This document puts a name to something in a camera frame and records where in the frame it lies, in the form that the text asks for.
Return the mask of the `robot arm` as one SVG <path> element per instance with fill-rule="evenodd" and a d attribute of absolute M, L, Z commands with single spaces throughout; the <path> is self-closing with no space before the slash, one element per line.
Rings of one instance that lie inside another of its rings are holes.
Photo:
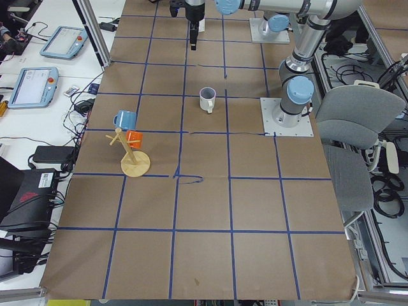
<path fill-rule="evenodd" d="M 287 15 L 276 14 L 271 17 L 263 17 L 260 33 L 263 36 L 268 36 L 272 33 L 280 33 L 285 31 L 288 28 L 288 25 L 289 17 Z"/>
<path fill-rule="evenodd" d="M 323 34 L 332 20 L 341 19 L 355 12 L 361 1 L 216 1 L 217 11 L 232 15 L 238 10 L 277 13 L 295 13 L 307 16 L 295 48 L 279 68 L 283 95 L 280 104 L 272 110 L 273 120 L 285 128 L 295 127 L 305 105 L 314 93 L 313 83 L 305 77 Z"/>

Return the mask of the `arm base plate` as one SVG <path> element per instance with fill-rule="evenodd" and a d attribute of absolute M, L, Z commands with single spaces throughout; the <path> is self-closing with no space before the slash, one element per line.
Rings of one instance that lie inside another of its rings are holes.
<path fill-rule="evenodd" d="M 250 18 L 249 25 L 253 43 L 289 44 L 290 42 L 286 29 L 274 32 L 263 18 Z"/>
<path fill-rule="evenodd" d="M 297 115 L 281 109 L 281 98 L 260 98 L 263 129 L 266 136 L 313 137 L 307 106 Z"/>

